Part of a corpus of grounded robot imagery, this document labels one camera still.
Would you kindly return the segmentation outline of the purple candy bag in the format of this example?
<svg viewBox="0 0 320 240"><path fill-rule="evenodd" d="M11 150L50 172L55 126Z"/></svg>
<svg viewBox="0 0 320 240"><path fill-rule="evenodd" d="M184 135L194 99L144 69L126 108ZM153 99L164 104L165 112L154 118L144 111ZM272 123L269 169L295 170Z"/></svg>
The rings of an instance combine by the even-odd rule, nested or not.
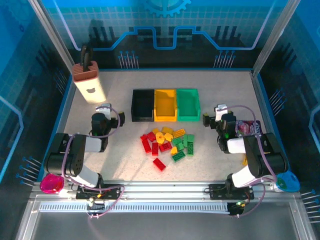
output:
<svg viewBox="0 0 320 240"><path fill-rule="evenodd" d="M259 120L236 120L235 135L240 138L250 136L253 133L262 134L261 122Z"/></svg>

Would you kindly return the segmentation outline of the green plastic bin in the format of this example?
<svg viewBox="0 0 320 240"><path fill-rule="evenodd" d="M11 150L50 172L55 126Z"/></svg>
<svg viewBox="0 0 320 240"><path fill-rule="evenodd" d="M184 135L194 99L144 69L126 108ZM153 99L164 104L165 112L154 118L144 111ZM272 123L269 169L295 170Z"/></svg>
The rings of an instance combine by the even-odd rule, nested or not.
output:
<svg viewBox="0 0 320 240"><path fill-rule="evenodd" d="M196 88L178 88L176 98L178 122L197 122L200 120L201 106Z"/></svg>

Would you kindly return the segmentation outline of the black plastic bin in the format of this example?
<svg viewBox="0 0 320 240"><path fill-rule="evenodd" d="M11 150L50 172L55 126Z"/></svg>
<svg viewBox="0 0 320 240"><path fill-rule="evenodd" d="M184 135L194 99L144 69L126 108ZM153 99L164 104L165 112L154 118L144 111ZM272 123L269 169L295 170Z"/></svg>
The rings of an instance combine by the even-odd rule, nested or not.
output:
<svg viewBox="0 0 320 240"><path fill-rule="evenodd" d="M154 89L134 89L131 101L132 122L153 122L154 101Z"/></svg>

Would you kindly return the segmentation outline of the cream knife block brown lid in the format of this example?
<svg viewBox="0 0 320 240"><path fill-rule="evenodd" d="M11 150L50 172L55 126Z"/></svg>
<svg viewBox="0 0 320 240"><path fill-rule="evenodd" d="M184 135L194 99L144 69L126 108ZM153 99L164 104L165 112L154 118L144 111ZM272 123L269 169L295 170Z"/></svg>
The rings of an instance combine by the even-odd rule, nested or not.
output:
<svg viewBox="0 0 320 240"><path fill-rule="evenodd" d="M96 61L91 61L88 71L79 63L72 67L72 81L89 104L105 102L107 97L103 90L99 67Z"/></svg>

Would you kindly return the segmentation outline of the yellow plastic bin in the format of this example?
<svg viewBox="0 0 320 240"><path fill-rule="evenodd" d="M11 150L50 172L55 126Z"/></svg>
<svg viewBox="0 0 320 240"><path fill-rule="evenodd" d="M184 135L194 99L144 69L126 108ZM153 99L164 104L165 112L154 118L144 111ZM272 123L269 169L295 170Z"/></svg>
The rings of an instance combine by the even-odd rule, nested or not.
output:
<svg viewBox="0 0 320 240"><path fill-rule="evenodd" d="M176 89L155 89L153 111L155 122L176 122L178 118Z"/></svg>

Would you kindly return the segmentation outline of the pink plastic cup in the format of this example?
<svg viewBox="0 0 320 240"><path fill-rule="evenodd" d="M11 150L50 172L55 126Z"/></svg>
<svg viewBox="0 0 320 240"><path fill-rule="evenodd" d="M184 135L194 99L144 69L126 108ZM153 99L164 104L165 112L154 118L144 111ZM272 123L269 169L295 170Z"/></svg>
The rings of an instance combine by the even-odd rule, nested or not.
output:
<svg viewBox="0 0 320 240"><path fill-rule="evenodd" d="M65 179L53 173L47 174L40 182L40 189L45 194L57 194L64 188Z"/></svg>

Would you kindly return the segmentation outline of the small electronics board with LEDs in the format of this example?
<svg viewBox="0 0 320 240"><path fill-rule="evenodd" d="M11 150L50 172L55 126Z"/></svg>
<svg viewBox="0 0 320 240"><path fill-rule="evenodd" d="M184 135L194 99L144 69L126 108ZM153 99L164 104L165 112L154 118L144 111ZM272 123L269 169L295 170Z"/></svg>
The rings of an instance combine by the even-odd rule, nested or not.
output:
<svg viewBox="0 0 320 240"><path fill-rule="evenodd" d="M240 200L238 202L230 202L227 204L227 210L229 212L230 216L238 216L238 215L242 215L244 210L245 210L245 206L247 205L247 203L249 202L248 199L245 200Z"/></svg>
<svg viewBox="0 0 320 240"><path fill-rule="evenodd" d="M90 197L86 205L86 213L89 219L99 218L106 210L106 205L103 200Z"/></svg>

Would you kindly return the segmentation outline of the blue plastic bowl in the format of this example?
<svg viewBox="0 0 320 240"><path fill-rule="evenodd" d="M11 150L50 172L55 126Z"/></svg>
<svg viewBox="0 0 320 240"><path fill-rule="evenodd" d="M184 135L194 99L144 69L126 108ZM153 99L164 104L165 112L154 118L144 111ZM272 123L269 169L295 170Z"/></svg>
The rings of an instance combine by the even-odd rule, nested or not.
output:
<svg viewBox="0 0 320 240"><path fill-rule="evenodd" d="M300 182L298 178L291 172L286 171L276 175L277 180L276 182L272 182L270 184L270 189L272 191L281 193L295 193L300 191Z"/></svg>

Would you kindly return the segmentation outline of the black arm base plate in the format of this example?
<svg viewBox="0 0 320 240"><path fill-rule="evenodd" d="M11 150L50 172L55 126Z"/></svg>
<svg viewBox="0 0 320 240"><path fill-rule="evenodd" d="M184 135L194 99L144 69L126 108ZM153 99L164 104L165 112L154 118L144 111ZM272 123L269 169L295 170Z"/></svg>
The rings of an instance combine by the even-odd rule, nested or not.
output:
<svg viewBox="0 0 320 240"><path fill-rule="evenodd" d="M78 186L76 191L77 200L89 200L90 198L98 200L116 200L122 188L116 184L105 184L97 186L98 190L89 189L88 187Z"/></svg>
<svg viewBox="0 0 320 240"><path fill-rule="evenodd" d="M249 187L227 188L225 184L209 184L209 195L211 200L253 200L254 191Z"/></svg>

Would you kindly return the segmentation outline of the black handled utensil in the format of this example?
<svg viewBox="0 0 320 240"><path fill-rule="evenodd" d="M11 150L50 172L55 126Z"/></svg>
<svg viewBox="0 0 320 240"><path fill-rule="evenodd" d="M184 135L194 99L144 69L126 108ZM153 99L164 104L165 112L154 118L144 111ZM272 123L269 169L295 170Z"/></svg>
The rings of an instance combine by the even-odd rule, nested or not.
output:
<svg viewBox="0 0 320 240"><path fill-rule="evenodd" d="M80 51L80 65L83 67L83 72L88 72L89 66L93 57L93 49L89 45L83 45Z"/></svg>

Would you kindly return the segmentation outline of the aluminium mounting rail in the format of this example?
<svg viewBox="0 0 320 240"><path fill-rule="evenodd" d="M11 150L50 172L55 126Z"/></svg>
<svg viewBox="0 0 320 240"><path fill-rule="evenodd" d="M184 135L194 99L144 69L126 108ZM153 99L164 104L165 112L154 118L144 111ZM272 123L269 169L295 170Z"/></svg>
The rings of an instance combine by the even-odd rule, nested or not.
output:
<svg viewBox="0 0 320 240"><path fill-rule="evenodd" d="M123 185L124 193L120 202L209 202L210 196L204 189L210 184L225 185L224 180L217 181L120 181L105 180L105 184ZM268 185L264 195L263 203L293 202L301 199L299 192L275 192ZM252 187L254 193L253 202L262 197L263 187L255 185ZM38 201L75 201L76 192L68 191L65 195L46 194L40 190L40 183L36 182L31 190L29 200Z"/></svg>

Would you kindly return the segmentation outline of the aluminium frame post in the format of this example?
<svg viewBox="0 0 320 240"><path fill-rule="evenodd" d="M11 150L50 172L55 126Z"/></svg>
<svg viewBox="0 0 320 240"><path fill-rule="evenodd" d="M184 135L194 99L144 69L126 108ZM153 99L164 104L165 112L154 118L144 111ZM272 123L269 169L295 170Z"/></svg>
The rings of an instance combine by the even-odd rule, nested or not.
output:
<svg viewBox="0 0 320 240"><path fill-rule="evenodd" d="M251 73L251 78L256 79L272 50L277 44L279 38L282 36L285 28L287 27L291 17L296 11L301 0L287 0L285 7L283 8L280 16L278 17L265 45L263 46Z"/></svg>
<svg viewBox="0 0 320 240"><path fill-rule="evenodd" d="M69 53L63 39L61 38L56 26L51 20L48 11L46 10L46 8L40 0L28 0L28 2L33 8L40 23L42 24L54 47L58 51L61 59L63 60L64 64L66 65L67 69L71 74L75 62L71 54Z"/></svg>

